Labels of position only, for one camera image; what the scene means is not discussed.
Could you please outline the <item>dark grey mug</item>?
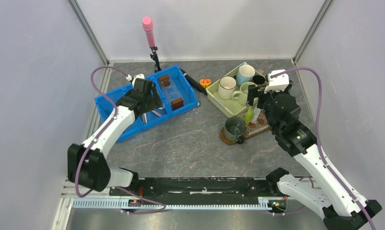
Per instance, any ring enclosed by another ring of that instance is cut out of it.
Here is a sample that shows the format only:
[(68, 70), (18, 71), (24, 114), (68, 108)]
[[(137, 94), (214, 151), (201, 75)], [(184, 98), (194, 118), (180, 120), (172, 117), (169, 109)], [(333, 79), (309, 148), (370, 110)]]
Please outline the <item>dark grey mug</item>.
[(228, 141), (244, 143), (245, 122), (238, 117), (230, 117), (224, 123), (224, 136)]

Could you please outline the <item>clear plastic toothbrush holder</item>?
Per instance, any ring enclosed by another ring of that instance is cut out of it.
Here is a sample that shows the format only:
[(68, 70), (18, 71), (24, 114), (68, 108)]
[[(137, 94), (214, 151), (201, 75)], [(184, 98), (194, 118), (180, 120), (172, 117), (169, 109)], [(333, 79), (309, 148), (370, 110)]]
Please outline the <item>clear plastic toothbrush holder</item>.
[(268, 130), (269, 125), (267, 123), (265, 113), (261, 111), (255, 123), (249, 123), (248, 125), (245, 125), (243, 136), (245, 139), (249, 139)]

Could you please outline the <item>brown oval wooden tray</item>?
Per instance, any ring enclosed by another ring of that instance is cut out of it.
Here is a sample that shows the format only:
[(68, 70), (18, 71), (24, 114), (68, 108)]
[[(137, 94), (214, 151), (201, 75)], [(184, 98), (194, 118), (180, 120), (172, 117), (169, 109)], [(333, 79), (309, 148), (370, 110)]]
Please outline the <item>brown oval wooden tray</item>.
[(269, 130), (262, 111), (254, 122), (245, 123), (245, 115), (228, 118), (221, 129), (221, 140), (228, 145), (243, 144), (245, 140)]

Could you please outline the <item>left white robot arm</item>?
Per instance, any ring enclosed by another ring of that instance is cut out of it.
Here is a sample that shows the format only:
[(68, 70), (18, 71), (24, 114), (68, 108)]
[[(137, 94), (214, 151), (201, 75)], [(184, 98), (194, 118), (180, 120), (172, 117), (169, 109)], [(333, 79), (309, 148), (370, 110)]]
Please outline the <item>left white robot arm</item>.
[(82, 144), (71, 144), (67, 151), (68, 180), (79, 186), (101, 192), (107, 187), (121, 187), (127, 195), (139, 191), (140, 183), (126, 169), (110, 169), (106, 158), (123, 132), (142, 115), (162, 107), (161, 98), (152, 80), (139, 74), (132, 80), (132, 89), (116, 103), (108, 119)]

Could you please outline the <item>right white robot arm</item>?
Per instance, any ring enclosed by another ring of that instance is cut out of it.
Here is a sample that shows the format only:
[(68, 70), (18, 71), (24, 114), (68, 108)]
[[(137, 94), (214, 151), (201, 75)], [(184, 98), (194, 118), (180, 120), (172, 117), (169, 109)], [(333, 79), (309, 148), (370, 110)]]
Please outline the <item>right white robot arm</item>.
[(264, 87), (249, 86), (249, 105), (258, 99), (257, 107), (263, 109), (266, 120), (278, 145), (300, 163), (316, 180), (317, 191), (301, 183), (287, 170), (278, 168), (267, 177), (266, 190), (277, 196), (291, 196), (314, 211), (329, 230), (358, 230), (382, 206), (358, 193), (341, 175), (318, 145), (316, 136), (299, 121), (301, 112), (289, 90), (267, 92)]

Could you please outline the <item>green toothpaste tube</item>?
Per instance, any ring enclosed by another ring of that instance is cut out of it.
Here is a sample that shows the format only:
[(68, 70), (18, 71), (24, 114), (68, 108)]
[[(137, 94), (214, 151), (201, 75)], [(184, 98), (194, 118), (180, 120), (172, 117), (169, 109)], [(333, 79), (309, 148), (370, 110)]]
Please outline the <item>green toothpaste tube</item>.
[(253, 117), (253, 109), (250, 106), (245, 114), (245, 124), (248, 125)]

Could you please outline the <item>white toothpaste tube red cap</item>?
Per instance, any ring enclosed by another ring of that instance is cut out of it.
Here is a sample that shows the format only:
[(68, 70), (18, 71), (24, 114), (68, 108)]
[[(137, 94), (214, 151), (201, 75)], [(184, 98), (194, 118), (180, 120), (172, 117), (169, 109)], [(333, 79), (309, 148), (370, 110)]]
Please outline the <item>white toothpaste tube red cap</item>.
[(256, 107), (256, 108), (253, 109), (253, 116), (252, 116), (252, 118), (250, 120), (251, 123), (255, 123), (257, 121), (260, 112), (261, 112), (260, 108)]

